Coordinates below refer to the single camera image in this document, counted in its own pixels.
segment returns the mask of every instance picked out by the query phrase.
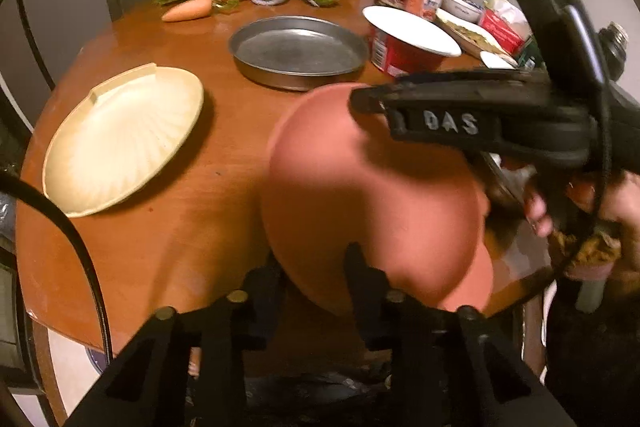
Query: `hand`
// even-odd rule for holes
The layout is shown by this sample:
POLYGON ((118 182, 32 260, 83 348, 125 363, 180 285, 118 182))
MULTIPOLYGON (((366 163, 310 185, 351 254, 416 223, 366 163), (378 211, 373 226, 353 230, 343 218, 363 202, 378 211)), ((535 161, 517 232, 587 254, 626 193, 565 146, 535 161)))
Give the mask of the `hand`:
MULTIPOLYGON (((591 212, 595 188, 593 177, 575 178, 566 190, 567 196, 585 212, 591 212)), ((540 237, 553 230, 551 217, 546 214, 546 203, 533 184, 525 190, 525 215, 540 237)), ((626 270, 640 272, 640 176, 620 172, 607 185, 602 200, 600 217, 622 224, 622 255, 626 270)))

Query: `beige shell-shaped plate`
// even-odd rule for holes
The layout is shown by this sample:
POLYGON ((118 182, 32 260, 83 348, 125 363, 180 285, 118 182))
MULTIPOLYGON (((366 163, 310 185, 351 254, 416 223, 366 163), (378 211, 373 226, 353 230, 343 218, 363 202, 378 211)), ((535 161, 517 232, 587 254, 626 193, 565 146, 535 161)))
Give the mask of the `beige shell-shaped plate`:
POLYGON ((175 155, 203 100, 197 76, 155 64, 94 87, 49 144, 42 168, 45 195, 68 217, 126 199, 175 155))

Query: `wooden table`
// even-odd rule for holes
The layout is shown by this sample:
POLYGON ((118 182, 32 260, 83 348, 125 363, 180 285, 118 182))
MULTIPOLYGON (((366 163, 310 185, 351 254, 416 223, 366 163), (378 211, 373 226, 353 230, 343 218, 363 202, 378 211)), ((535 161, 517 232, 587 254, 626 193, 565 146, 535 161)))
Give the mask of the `wooden table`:
MULTIPOLYGON (((231 14, 174 24, 162 23, 162 9, 149 4, 113 23, 82 49, 47 102, 28 148, 22 178, 40 190, 44 154, 54 132, 89 90, 107 78, 156 62, 192 71, 206 94, 196 127, 158 176, 124 203, 74 220, 97 269, 116 352, 155 309, 204 307, 236 288, 268 253, 257 191, 265 146, 278 118, 300 94, 242 77, 227 50, 228 38, 251 21, 279 14, 325 18, 364 35, 368 28, 360 11, 369 1, 342 0, 328 9, 301 0, 279 7, 245 2, 231 14)), ((478 64, 463 55, 447 59, 442 68, 478 64)), ((380 84, 388 78, 367 63, 360 80, 380 84)), ((502 247, 491 238, 489 243, 498 260, 502 247)), ((72 248, 47 219, 23 204, 17 209, 17 254, 31 317, 73 340, 100 347, 94 304, 72 248)), ((509 277, 504 270, 496 273, 509 277)), ((506 290, 494 295, 491 311, 513 302, 526 288, 509 280, 500 286, 506 290)), ((357 363, 366 356, 350 317, 318 309, 295 289, 289 291, 270 351, 271 356, 256 362, 265 371, 271 363, 292 370, 303 367, 313 359, 310 352, 339 362, 357 363), (318 346, 309 348, 313 343, 318 346)))

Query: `person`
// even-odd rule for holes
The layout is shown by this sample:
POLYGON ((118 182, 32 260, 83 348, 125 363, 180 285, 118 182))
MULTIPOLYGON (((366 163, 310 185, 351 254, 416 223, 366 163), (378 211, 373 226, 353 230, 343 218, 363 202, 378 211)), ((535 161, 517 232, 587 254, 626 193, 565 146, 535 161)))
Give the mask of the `person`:
MULTIPOLYGON (((566 190, 590 211, 593 177, 578 176, 566 190)), ((553 223, 545 198, 529 184, 525 214, 542 237, 553 223)), ((575 309, 580 282, 566 278, 547 319, 545 384, 578 427, 637 426, 640 421, 640 176, 619 172, 610 181, 600 217, 621 224, 622 258, 607 281, 605 300, 592 314, 575 309)))

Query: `orange label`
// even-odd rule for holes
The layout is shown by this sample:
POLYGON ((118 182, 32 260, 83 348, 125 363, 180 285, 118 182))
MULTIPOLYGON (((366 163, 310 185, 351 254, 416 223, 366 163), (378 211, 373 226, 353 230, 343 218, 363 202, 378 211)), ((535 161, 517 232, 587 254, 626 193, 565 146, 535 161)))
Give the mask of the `orange label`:
POLYGON ((433 22, 436 20, 436 10, 440 8, 441 4, 442 0, 406 0, 404 9, 409 13, 433 22))

